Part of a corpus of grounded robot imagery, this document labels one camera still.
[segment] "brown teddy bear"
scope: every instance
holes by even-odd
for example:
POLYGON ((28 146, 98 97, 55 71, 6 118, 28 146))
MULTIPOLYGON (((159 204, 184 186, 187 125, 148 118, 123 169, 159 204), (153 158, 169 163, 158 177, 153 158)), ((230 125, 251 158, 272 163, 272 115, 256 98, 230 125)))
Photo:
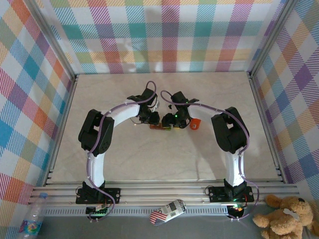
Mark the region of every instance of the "brown teddy bear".
POLYGON ((319 224, 313 221, 314 215, 308 202, 298 197, 268 195, 268 206, 279 208, 268 215, 257 214, 254 223, 260 228, 265 239, 302 239, 303 227, 306 226, 314 235, 319 236, 319 224))

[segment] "marble surface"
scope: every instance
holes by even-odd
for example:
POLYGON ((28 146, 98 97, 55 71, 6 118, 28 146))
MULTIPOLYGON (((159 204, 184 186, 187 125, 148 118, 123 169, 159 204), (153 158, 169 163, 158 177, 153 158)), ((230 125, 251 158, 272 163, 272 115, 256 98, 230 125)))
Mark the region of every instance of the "marble surface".
MULTIPOLYGON (((277 177, 246 73, 150 73, 79 77, 52 181, 86 178, 86 154, 78 134, 88 111, 109 110, 128 96, 141 94, 148 80, 155 81, 158 94, 161 90, 182 91, 188 99, 197 98, 220 109, 236 107, 250 132, 251 144, 244 156, 246 176, 277 177)), ((163 117, 170 109, 160 97, 159 101, 158 112, 163 117)), ((204 122, 198 130, 163 131, 126 120, 114 128, 104 161, 107 181, 223 179, 225 173, 224 152, 212 126, 204 122)))

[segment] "bottle cap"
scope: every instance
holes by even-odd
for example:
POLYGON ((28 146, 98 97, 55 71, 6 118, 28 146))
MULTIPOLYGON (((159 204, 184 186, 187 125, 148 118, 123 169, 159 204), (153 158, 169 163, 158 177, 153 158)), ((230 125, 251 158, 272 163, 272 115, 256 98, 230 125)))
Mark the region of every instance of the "bottle cap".
POLYGON ((47 193, 40 193, 40 197, 41 197, 41 198, 46 198, 47 196, 48 196, 47 193))

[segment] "small red object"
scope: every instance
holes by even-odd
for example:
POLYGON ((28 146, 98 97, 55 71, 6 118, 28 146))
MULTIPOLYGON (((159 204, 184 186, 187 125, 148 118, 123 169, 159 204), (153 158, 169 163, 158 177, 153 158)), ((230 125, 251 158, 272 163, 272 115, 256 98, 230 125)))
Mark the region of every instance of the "small red object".
POLYGON ((200 119, 191 119, 189 127, 192 130, 197 130, 199 128, 201 120, 200 119))

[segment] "checkered backdrop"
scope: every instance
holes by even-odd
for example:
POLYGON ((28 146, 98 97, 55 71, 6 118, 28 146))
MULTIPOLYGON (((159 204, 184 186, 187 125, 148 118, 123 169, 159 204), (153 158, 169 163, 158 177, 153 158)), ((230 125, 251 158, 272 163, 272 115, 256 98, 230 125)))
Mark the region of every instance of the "checkered backdrop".
POLYGON ((286 0, 37 0, 76 73, 246 71, 286 0))
POLYGON ((319 206, 319 0, 297 3, 257 77, 288 181, 319 206))
POLYGON ((0 238, 15 238, 69 96, 66 74, 22 0, 0 0, 0 238))

